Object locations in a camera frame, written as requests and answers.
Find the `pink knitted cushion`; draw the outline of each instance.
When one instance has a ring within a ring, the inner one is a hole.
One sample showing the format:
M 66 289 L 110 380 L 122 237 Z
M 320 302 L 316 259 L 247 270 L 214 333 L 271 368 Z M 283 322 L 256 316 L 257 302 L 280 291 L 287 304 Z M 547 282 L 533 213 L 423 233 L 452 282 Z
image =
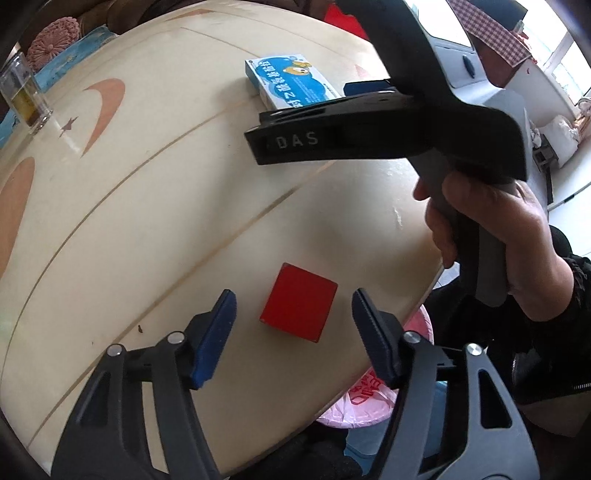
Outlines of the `pink knitted cushion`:
M 72 17 L 58 18 L 35 37 L 27 52 L 27 60 L 38 72 L 49 61 L 80 38 L 80 25 Z

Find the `brown liquid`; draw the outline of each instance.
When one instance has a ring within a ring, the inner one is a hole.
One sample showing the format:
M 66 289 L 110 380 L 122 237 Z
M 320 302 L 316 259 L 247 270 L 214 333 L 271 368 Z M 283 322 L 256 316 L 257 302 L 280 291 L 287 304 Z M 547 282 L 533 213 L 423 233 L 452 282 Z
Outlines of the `brown liquid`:
M 29 78 L 26 84 L 22 86 L 17 94 L 12 98 L 12 104 L 14 105 L 14 108 L 18 110 L 29 127 L 35 125 L 35 122 L 41 115 L 41 112 L 35 105 L 33 97 L 31 97 L 29 94 L 29 92 L 34 92 L 35 90 L 36 88 L 35 84 L 33 83 L 33 79 Z

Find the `checkered cloth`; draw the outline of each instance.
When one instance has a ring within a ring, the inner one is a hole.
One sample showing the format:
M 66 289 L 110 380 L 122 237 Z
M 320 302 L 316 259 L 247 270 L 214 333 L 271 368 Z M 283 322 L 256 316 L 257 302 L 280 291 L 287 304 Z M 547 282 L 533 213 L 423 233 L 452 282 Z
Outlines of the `checkered cloth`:
M 531 57 L 530 51 L 510 31 L 467 0 L 447 0 L 447 3 L 464 30 L 482 40 L 511 67 Z

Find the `metal screw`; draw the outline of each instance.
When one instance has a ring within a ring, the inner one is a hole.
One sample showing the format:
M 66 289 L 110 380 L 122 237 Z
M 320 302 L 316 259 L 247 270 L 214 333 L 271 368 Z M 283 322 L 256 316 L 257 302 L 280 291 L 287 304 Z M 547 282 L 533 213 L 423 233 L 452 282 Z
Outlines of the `metal screw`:
M 482 354 L 482 347 L 476 343 L 468 343 L 466 350 L 470 355 L 478 356 Z
M 109 347 L 107 349 L 107 355 L 117 356 L 117 355 L 120 355 L 122 351 L 123 351 L 123 347 L 118 343 L 114 343 L 113 345 L 109 345 Z
M 178 345 L 179 343 L 183 343 L 184 340 L 184 333 L 183 332 L 173 332 L 169 334 L 167 337 L 169 343 L 173 345 Z
M 403 337 L 407 343 L 419 343 L 421 341 L 421 336 L 417 332 L 404 332 Z

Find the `window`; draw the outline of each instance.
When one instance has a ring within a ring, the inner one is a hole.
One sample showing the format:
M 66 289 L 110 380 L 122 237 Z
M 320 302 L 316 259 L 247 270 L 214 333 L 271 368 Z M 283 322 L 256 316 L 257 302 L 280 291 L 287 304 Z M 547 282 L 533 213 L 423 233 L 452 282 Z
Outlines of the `window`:
M 591 89 L 591 67 L 564 24 L 545 0 L 517 0 L 528 9 L 523 32 L 538 65 L 573 103 Z

